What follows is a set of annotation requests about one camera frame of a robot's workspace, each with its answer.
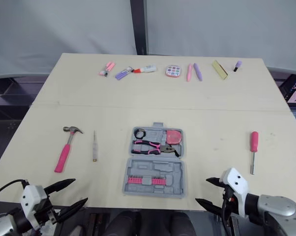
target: yellow sticky notes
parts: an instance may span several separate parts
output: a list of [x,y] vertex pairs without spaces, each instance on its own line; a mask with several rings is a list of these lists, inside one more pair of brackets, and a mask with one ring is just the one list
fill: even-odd
[[225,71],[225,69],[217,62],[217,60],[214,60],[211,64],[213,68],[217,71],[218,75],[224,80],[228,77],[228,73]]

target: purple highlighter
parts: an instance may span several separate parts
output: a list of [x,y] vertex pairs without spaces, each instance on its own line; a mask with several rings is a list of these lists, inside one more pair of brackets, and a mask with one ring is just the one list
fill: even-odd
[[133,68],[132,67],[127,67],[125,70],[123,70],[123,71],[121,71],[120,73],[118,73],[116,76],[115,76],[115,78],[117,79],[117,80],[120,80],[120,79],[122,79],[122,78],[124,78],[126,75],[128,75],[130,72],[132,72],[133,71]]
[[196,75],[197,75],[199,81],[203,81],[201,71],[199,70],[199,67],[196,63],[194,63],[194,69],[195,69],[195,72],[196,72]]

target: hammer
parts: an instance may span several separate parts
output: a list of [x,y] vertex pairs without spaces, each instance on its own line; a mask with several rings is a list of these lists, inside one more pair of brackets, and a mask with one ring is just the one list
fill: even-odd
[[61,173],[63,171],[63,168],[64,168],[64,165],[65,165],[67,156],[69,154],[70,144],[71,144],[71,141],[73,140],[74,134],[77,131],[83,134],[83,132],[79,128],[75,127],[75,126],[71,126],[71,127],[66,127],[65,126],[63,128],[63,130],[65,132],[68,132],[69,131],[70,132],[70,135],[69,135],[69,139],[67,141],[67,144],[64,146],[63,150],[61,151],[61,154],[59,156],[59,162],[58,162],[58,164],[55,167],[54,172],[57,172],[57,173]]

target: wooden table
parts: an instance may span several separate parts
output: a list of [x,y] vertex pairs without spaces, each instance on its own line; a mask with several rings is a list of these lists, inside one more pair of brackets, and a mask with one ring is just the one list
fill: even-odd
[[[51,195],[53,204],[66,206],[88,197],[89,207],[201,210],[195,198],[205,198],[216,205],[222,203],[222,189],[205,179],[220,177],[225,169],[235,167],[249,182],[251,193],[282,195],[296,201],[296,120],[262,60],[242,59],[241,70],[230,72],[230,77],[222,81],[211,71],[212,59],[148,58],[63,55],[0,160],[0,187],[16,178],[43,186],[76,178],[69,187]],[[108,78],[98,76],[97,72],[108,61],[115,61],[116,68]],[[218,61],[230,71],[231,61],[237,59]],[[131,74],[121,81],[114,78],[128,65],[139,67],[152,62],[156,63],[158,72]],[[199,64],[203,82],[195,74],[191,82],[185,81],[185,65],[189,62]],[[163,65],[168,64],[181,65],[183,75],[177,79],[163,75]],[[259,74],[256,79],[247,75],[253,69],[246,73],[247,68],[253,67],[258,71],[255,76]],[[229,83],[241,86],[234,88]],[[245,84],[246,93],[239,89]],[[225,97],[215,93],[214,88],[224,92]],[[175,94],[175,103],[163,100],[171,94]],[[184,131],[182,161],[187,191],[182,199],[122,193],[132,128],[150,126],[154,121]],[[84,134],[75,134],[64,172],[54,173],[68,138],[62,127],[72,125]],[[99,160],[95,163],[92,162],[94,129],[99,145]],[[249,136],[254,130],[260,134],[260,144],[253,176]],[[0,193],[0,201],[19,202],[21,191],[19,185],[11,186]]]

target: gray tool case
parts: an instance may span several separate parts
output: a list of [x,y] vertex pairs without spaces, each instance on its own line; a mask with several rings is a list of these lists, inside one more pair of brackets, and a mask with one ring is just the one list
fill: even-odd
[[[171,145],[174,152],[160,154],[137,154],[132,150],[148,151],[155,147],[134,144],[139,141],[134,135],[137,129],[144,129],[146,135],[141,140],[157,142],[161,145],[166,143],[167,130],[176,130],[181,133],[182,140],[177,145]],[[144,195],[154,197],[183,198],[184,188],[184,164],[180,160],[183,156],[183,131],[163,127],[163,123],[153,123],[153,127],[135,127],[132,132],[129,152],[132,155],[127,161],[123,193],[129,195]]]

